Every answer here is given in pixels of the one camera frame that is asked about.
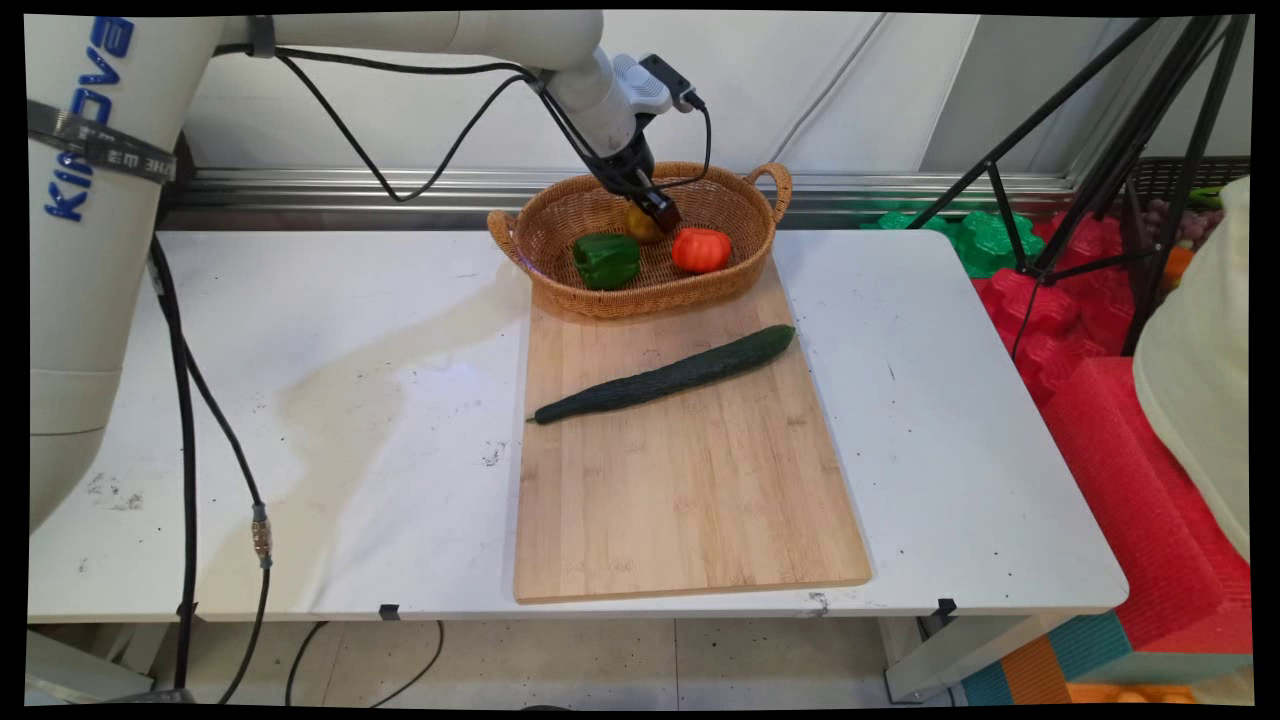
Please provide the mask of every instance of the green bell pepper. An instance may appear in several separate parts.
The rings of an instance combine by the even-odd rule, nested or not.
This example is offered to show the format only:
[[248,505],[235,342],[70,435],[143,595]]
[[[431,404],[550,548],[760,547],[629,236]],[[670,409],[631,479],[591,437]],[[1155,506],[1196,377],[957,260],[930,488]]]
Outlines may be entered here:
[[640,243],[598,232],[573,241],[573,265],[590,290],[617,290],[640,273]]

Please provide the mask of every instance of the wooden cutting board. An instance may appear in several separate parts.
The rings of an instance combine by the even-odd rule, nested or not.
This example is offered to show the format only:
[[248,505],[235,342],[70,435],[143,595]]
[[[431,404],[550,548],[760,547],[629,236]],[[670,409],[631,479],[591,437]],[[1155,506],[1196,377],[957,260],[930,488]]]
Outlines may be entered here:
[[[769,260],[745,295],[621,320],[534,291],[526,415],[773,324]],[[855,585],[870,579],[800,341],[771,364],[623,410],[525,425],[516,600]]]

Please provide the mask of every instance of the table leg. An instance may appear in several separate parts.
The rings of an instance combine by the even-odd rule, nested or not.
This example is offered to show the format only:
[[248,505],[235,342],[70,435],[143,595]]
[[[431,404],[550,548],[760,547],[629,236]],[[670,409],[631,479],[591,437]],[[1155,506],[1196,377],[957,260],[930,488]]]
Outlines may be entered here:
[[27,685],[69,702],[114,700],[151,689],[152,679],[27,630]]
[[890,700],[924,702],[1069,620],[1070,615],[960,616],[909,648],[915,618],[882,618]]

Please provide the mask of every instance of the robotic arm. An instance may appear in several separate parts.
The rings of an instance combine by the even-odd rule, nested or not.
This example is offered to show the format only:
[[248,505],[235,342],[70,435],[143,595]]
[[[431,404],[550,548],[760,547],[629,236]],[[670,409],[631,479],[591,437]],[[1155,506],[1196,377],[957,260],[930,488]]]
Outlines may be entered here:
[[[644,128],[692,86],[657,55],[612,61],[600,10],[466,10],[275,15],[274,42],[490,55],[539,77],[589,147],[611,192],[673,228],[680,214],[652,183]],[[26,15],[28,100],[172,149],[218,45],[261,37],[246,17]],[[50,145],[28,105],[31,225],[29,530],[97,454],[119,383],[160,184]]]

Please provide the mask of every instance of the black cable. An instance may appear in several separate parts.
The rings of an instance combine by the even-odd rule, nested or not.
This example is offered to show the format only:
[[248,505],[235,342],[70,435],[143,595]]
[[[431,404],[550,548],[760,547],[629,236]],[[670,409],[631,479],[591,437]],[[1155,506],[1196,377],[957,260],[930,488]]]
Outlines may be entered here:
[[[229,55],[229,54],[236,54],[236,53],[250,53],[250,51],[252,51],[252,46],[247,45],[247,44],[219,45],[214,50],[214,56],[216,58],[216,56],[220,56],[220,55]],[[333,106],[329,105],[329,101],[324,97],[324,95],[320,92],[320,90],[315,86],[315,83],[312,83],[310,81],[310,78],[306,77],[305,73],[302,73],[302,70],[294,63],[289,61],[289,58],[298,58],[298,59],[303,59],[303,60],[317,60],[317,61],[324,61],[324,63],[338,63],[338,64],[346,64],[346,65],[357,65],[357,67],[362,67],[362,68],[371,68],[371,69],[388,70],[388,72],[396,72],[396,73],[408,73],[408,74],[463,76],[463,74],[476,74],[476,73],[486,73],[486,72],[495,72],[495,70],[511,70],[513,73],[517,73],[520,76],[520,78],[522,78],[522,79],[525,79],[526,82],[530,83],[530,86],[534,88],[534,92],[536,92],[538,96],[543,100],[543,105],[547,108],[548,113],[552,115],[552,119],[556,120],[556,124],[557,124],[557,127],[559,127],[561,133],[563,133],[564,138],[570,141],[570,145],[573,147],[573,152],[579,156],[579,159],[582,160],[582,163],[585,165],[588,165],[588,168],[591,168],[593,172],[599,172],[599,173],[611,176],[611,181],[609,181],[609,183],[612,186],[611,190],[614,191],[614,192],[635,195],[635,193],[644,193],[644,192],[648,192],[648,191],[652,191],[652,190],[667,190],[667,188],[678,187],[678,186],[682,186],[682,184],[690,184],[690,183],[698,182],[698,181],[703,179],[704,177],[707,177],[707,172],[710,168],[710,159],[712,159],[712,120],[710,120],[710,114],[707,110],[707,105],[701,101],[700,97],[696,96],[696,94],[690,94],[689,100],[690,100],[690,102],[699,111],[701,111],[703,119],[705,120],[705,124],[707,124],[707,143],[705,143],[707,149],[705,149],[705,156],[703,159],[703,169],[701,169],[701,172],[699,172],[698,176],[695,176],[692,178],[682,178],[682,179],[672,181],[672,182],[668,182],[668,183],[660,183],[660,184],[649,186],[649,187],[643,187],[643,186],[637,186],[637,184],[631,184],[617,170],[614,170],[612,167],[609,167],[607,163],[604,163],[604,160],[600,158],[600,155],[595,151],[594,147],[591,147],[591,145],[589,142],[586,142],[586,140],[582,137],[582,133],[579,132],[577,127],[568,118],[568,114],[564,113],[564,109],[561,108],[559,102],[557,102],[556,99],[550,96],[550,94],[547,91],[547,87],[538,79],[538,77],[534,73],[529,72],[526,68],[524,68],[521,65],[517,65],[515,63],[485,63],[485,64],[481,64],[481,65],[463,65],[463,67],[457,67],[457,68],[438,68],[438,67],[421,67],[421,65],[401,65],[401,64],[397,64],[397,63],[383,63],[383,61],[379,61],[379,60],[367,60],[365,58],[356,58],[356,56],[351,56],[351,55],[337,55],[337,54],[333,54],[333,53],[315,53],[315,51],[310,51],[310,50],[296,50],[296,49],[292,49],[292,47],[276,47],[275,49],[275,55],[282,61],[284,61],[289,67],[289,69],[292,69],[294,72],[294,74],[298,76],[300,79],[302,79],[302,82],[307,86],[308,90],[311,90],[311,94],[316,97],[316,100],[320,101],[321,106],[325,108],[325,111],[329,113],[330,119],[333,119],[334,123],[338,124],[339,129],[343,131],[343,136],[352,145],[352,147],[356,149],[356,152],[361,156],[361,160],[365,161],[365,165],[370,170],[374,172],[375,177],[378,177],[379,182],[383,184],[383,190],[387,191],[387,193],[394,201],[397,201],[397,202],[407,202],[407,201],[417,197],[419,195],[421,195],[422,192],[425,192],[426,190],[429,190],[431,187],[431,184],[434,183],[434,179],[436,177],[439,177],[439,174],[443,173],[444,169],[448,167],[448,161],[449,161],[449,159],[452,159],[452,155],[457,150],[458,145],[461,145],[462,137],[466,136],[466,132],[470,129],[471,124],[475,124],[475,122],[479,120],[479,117],[481,114],[484,114],[484,111],[488,109],[488,105],[492,102],[493,97],[490,97],[490,100],[488,102],[485,102],[485,106],[483,106],[480,109],[480,111],[476,114],[476,117],[472,118],[472,122],[467,126],[467,129],[463,131],[463,135],[454,142],[454,146],[449,151],[449,155],[447,155],[445,160],[440,163],[439,168],[436,168],[436,172],[435,172],[435,176],[433,177],[433,179],[429,181],[429,183],[426,186],[424,186],[422,188],[420,188],[416,193],[410,195],[408,197],[406,197],[406,199],[402,200],[399,196],[397,196],[394,193],[393,190],[390,190],[389,184],[381,177],[381,173],[372,164],[372,160],[370,160],[367,158],[367,155],[365,155],[364,150],[355,141],[355,137],[351,136],[349,131],[346,131],[346,124],[338,117],[337,111],[333,110]],[[507,85],[509,85],[509,82],[506,83],[506,85],[503,85],[497,92],[500,92],[502,90],[506,90]],[[585,147],[586,149],[586,151],[588,151],[588,154],[590,156],[590,160],[588,159],[588,155],[582,154],[582,150],[580,147]]]
[[315,625],[311,625],[311,632],[307,633],[306,639],[302,641],[302,647],[298,648],[298,653],[293,656],[293,666],[289,667],[289,679],[284,683],[284,707],[293,706],[293,676],[298,674],[298,664],[302,662],[302,655],[306,653],[307,646],[311,644],[311,638],[316,637],[316,632],[328,624],[328,620],[321,620]]
[[396,202],[408,202],[415,197],[417,197],[419,195],[422,195],[424,192],[430,190],[431,186],[435,184],[435,181],[440,179],[440,174],[444,173],[444,169],[449,165],[449,161],[453,159],[453,154],[458,151],[458,147],[462,145],[462,141],[466,140],[467,133],[471,132],[471,128],[475,127],[475,124],[480,120],[480,117],[484,115],[485,110],[489,109],[489,105],[493,105],[493,101],[497,100],[499,95],[502,95],[502,91],[511,87],[515,82],[524,79],[521,76],[512,76],[506,81],[503,81],[503,83],[499,85],[498,88],[489,95],[489,99],[484,101],[484,105],[480,105],[480,109],[476,111],[475,115],[471,117],[471,120],[466,124],[466,127],[462,128],[462,133],[458,135],[458,138],[453,141],[453,146],[449,147],[448,152],[445,152],[444,159],[440,160],[440,164],[438,168],[435,168],[435,173],[431,174],[431,178],[428,179],[426,183],[422,184],[422,187],[401,197],[399,195],[396,193],[396,190],[390,186],[390,183],[387,182],[387,178],[383,176],[381,170],[378,169],[378,165],[374,164],[374,160],[369,156],[369,154],[365,152],[365,149],[361,147],[360,141],[356,140],[356,136],[353,136],[351,131],[347,129],[347,123],[342,122],[342,118],[338,117],[338,111],[333,109],[333,105],[329,104],[329,100],[324,96],[323,92],[320,92],[320,88],[316,87],[314,82],[311,82],[311,78],[307,77],[305,72],[302,72],[302,68],[300,68],[293,60],[284,56],[280,56],[280,61],[284,63],[287,68],[293,70],[293,74],[296,74],[298,79],[302,81],[302,85],[305,85],[307,90],[311,91],[311,95],[316,99],[317,102],[320,102],[320,106],[324,108],[324,111],[329,114],[329,119],[332,119],[333,123],[338,126],[338,132],[340,132],[342,136],[347,138],[347,142],[351,143],[351,147],[352,150],[356,151],[356,155],[360,155],[360,159],[365,163],[365,167],[369,168],[369,172],[374,173],[374,177],[378,178],[378,183],[383,186],[383,190],[387,191],[387,195]]
[[[329,624],[328,621],[316,623],[311,628],[311,632],[307,633],[307,637],[302,641],[302,646],[298,647],[298,653],[296,656],[293,656],[293,666],[289,667],[289,679],[284,683],[284,706],[285,707],[292,707],[293,706],[293,678],[298,673],[298,664],[302,662],[302,656],[307,652],[307,646],[311,644],[311,638],[315,637],[316,632],[320,628],[323,628],[323,626],[325,626],[328,624]],[[435,665],[435,661],[440,659],[440,652],[444,650],[444,623],[436,620],[435,621],[435,628],[440,633],[439,642],[435,643],[435,655],[431,656],[431,660],[428,661],[426,666],[422,667],[421,670],[419,670],[417,675],[413,675],[413,678],[410,679],[410,682],[407,682],[403,685],[401,685],[396,692],[393,692],[392,694],[384,697],[383,700],[380,700],[380,701],[370,705],[369,706],[370,708],[381,707],[383,705],[390,702],[392,700],[396,698],[396,696],[401,694],[402,692],[404,692],[410,687],[412,687],[413,683],[421,680],[422,675],[426,675],[426,671],[430,670],[431,666]]]
[[[252,47],[248,46],[248,45],[219,46],[218,50],[215,51],[215,56],[219,55],[219,54],[224,54],[223,49],[228,49],[227,50],[228,53],[230,53],[230,51],[250,51],[250,50],[252,50]],[[442,68],[442,67],[422,67],[422,65],[402,65],[402,64],[398,64],[398,63],[383,63],[383,61],[379,61],[379,60],[369,60],[369,59],[365,59],[365,58],[356,58],[356,56],[352,56],[352,55],[338,55],[338,54],[334,54],[334,53],[315,53],[315,51],[311,51],[311,50],[296,50],[293,47],[276,47],[275,49],[275,55],[276,55],[276,58],[280,58],[280,59],[297,58],[300,60],[317,60],[317,61],[321,61],[321,63],[338,63],[338,64],[344,64],[344,65],[357,65],[357,67],[361,67],[361,68],[371,68],[371,69],[375,69],[375,70],[387,70],[387,72],[393,72],[393,73],[407,73],[407,74],[425,74],[425,76],[463,76],[463,74],[488,73],[488,72],[495,72],[495,70],[511,70],[513,73],[517,73],[521,78],[524,78],[529,83],[531,83],[532,87],[534,87],[534,91],[538,92],[538,95],[543,96],[544,99],[549,99],[550,100],[550,105],[548,106],[548,110],[552,111],[552,117],[557,117],[557,114],[558,114],[559,117],[563,118],[564,126],[567,126],[568,129],[572,132],[572,137],[575,137],[577,140],[577,142],[581,143],[581,146],[588,150],[588,152],[590,154],[591,159],[600,167],[602,170],[604,170],[604,172],[607,172],[607,173],[609,173],[609,174],[613,176],[614,181],[617,182],[617,186],[621,190],[625,190],[627,192],[643,192],[643,191],[645,191],[645,188],[643,188],[640,186],[634,186],[634,184],[628,183],[613,168],[609,168],[608,165],[604,165],[603,164],[604,161],[600,159],[599,154],[595,151],[594,147],[591,147],[591,145],[589,142],[586,142],[586,140],[582,137],[582,135],[577,131],[577,127],[573,126],[573,122],[571,119],[568,119],[568,114],[564,113],[564,109],[559,106],[559,102],[557,102],[554,97],[550,97],[550,94],[547,92],[545,86],[541,85],[541,82],[538,79],[538,76],[535,76],[534,73],[531,73],[527,68],[524,68],[522,65],[518,65],[516,63],[484,63],[484,64],[480,64],[480,65],[463,65],[463,67],[456,67],[456,68],[449,68],[449,67]],[[648,190],[666,190],[668,187],[677,187],[677,186],[681,186],[681,184],[689,184],[689,183],[692,183],[692,182],[698,182],[699,179],[701,179],[703,177],[707,176],[707,169],[710,167],[710,154],[712,154],[710,117],[707,114],[705,105],[701,102],[700,99],[696,97],[695,94],[690,97],[690,102],[692,102],[699,110],[701,110],[703,115],[707,117],[707,128],[708,128],[708,133],[707,133],[707,159],[703,163],[703,170],[701,170],[701,173],[699,173],[699,176],[696,178],[686,178],[686,179],[681,179],[681,181],[675,181],[675,182],[671,182],[671,183],[664,183],[664,184],[654,186],[654,187],[650,187]],[[561,126],[561,132],[564,132],[564,129],[566,129],[564,126]]]
[[187,342],[182,337],[182,318],[169,261],[160,238],[151,236],[151,264],[160,282],[160,310],[169,325],[169,346],[178,380],[178,413],[182,416],[182,510],[186,534],[182,577],[182,605],[178,606],[178,661],[173,687],[187,687],[187,659],[191,653],[192,609],[196,601],[196,421],[191,407],[191,383],[187,373]]
[[1032,306],[1036,305],[1036,292],[1043,282],[1044,275],[1036,278],[1036,284],[1032,286],[1032,297],[1027,301],[1027,314],[1023,315],[1023,324],[1018,328],[1018,334],[1014,336],[1014,346],[1009,350],[1009,359],[1014,361],[1015,366],[1018,365],[1018,343],[1023,340],[1023,331],[1027,329],[1027,322],[1032,319]]
[[227,705],[227,701],[236,694],[239,682],[244,678],[244,671],[248,670],[250,661],[253,660],[253,650],[257,648],[257,634],[262,630],[262,615],[266,612],[266,591],[270,587],[271,569],[262,568],[262,593],[257,598],[257,615],[253,618],[253,632],[248,635],[248,647],[244,650],[244,657],[241,659],[241,666],[236,670],[232,684],[227,685],[227,692],[223,693],[223,697],[218,698],[218,705]]
[[196,365],[196,357],[191,354],[191,346],[183,341],[183,347],[187,351],[187,370],[191,373],[191,379],[196,383],[196,389],[200,391],[200,396],[205,398],[205,405],[209,406],[209,411],[214,414],[214,419],[218,420],[218,425],[221,427],[223,434],[227,436],[227,442],[232,446],[232,452],[236,454],[236,461],[239,462],[241,473],[244,475],[244,483],[248,486],[248,493],[253,496],[253,505],[262,505],[262,496],[257,493],[257,483],[253,482],[253,471],[248,468],[248,460],[244,457],[244,451],[241,448],[239,438],[236,437],[236,430],[232,429],[232,424],[227,421],[227,416],[223,415],[223,409],[218,406],[218,401],[214,400],[214,393],[210,392],[209,384],[205,382],[205,375],[200,372]]
[[[227,416],[218,405],[218,400],[214,398],[212,391],[209,389],[209,383],[205,382],[205,377],[200,372],[200,366],[196,364],[196,357],[192,355],[191,347],[187,345],[187,340],[182,333],[182,319],[178,310],[178,292],[173,282],[173,272],[169,268],[169,260],[164,254],[164,249],[160,246],[160,240],[155,234],[151,236],[151,260],[156,269],[156,279],[160,283],[160,310],[164,313],[165,320],[169,325],[169,341],[173,350],[174,369],[178,375],[178,405],[182,414],[183,500],[187,534],[187,566],[183,577],[183,601],[182,607],[179,609],[180,621],[178,626],[178,662],[177,670],[174,671],[174,688],[179,689],[184,688],[187,683],[187,664],[191,653],[191,609],[195,605],[196,591],[196,437],[189,380],[195,380],[201,397],[205,400],[205,405],[209,406],[210,413],[214,414],[214,418],[221,427],[223,434],[227,436],[227,442],[230,443],[232,450],[236,454],[236,460],[239,462],[241,471],[244,474],[244,483],[248,486],[250,495],[253,498],[255,510],[261,510],[265,515],[265,506],[261,496],[259,495],[257,483],[253,480],[253,471],[250,469],[248,460],[244,457],[244,451],[241,447],[239,439],[236,437],[236,430],[233,430],[230,423],[227,421]],[[236,671],[236,676],[223,693],[223,697],[218,701],[219,705],[225,705],[227,701],[229,701],[236,693],[239,688],[241,680],[244,678],[246,670],[248,670],[250,661],[253,659],[253,651],[257,648],[257,637],[262,630],[262,616],[266,612],[266,598],[270,587],[271,569],[270,562],[266,561],[262,568],[262,589],[259,594],[257,612],[253,618],[253,629],[250,633],[248,647],[244,650],[244,656],[241,659],[241,665]]]
[[398,696],[402,692],[407,691],[410,688],[410,685],[412,685],[413,683],[416,683],[420,679],[422,679],[422,675],[426,675],[426,671],[430,670],[433,665],[435,665],[435,661],[440,659],[440,651],[444,650],[444,623],[436,620],[435,621],[435,628],[440,632],[440,641],[438,643],[435,643],[435,655],[431,656],[431,660],[426,664],[426,667],[422,667],[421,670],[419,670],[417,675],[413,675],[413,678],[410,682],[407,682],[403,685],[401,685],[399,689],[397,689],[392,694],[389,694],[389,696],[384,697],[383,700],[380,700],[380,701],[370,705],[369,706],[370,708],[381,707],[387,702],[390,702],[396,696]]

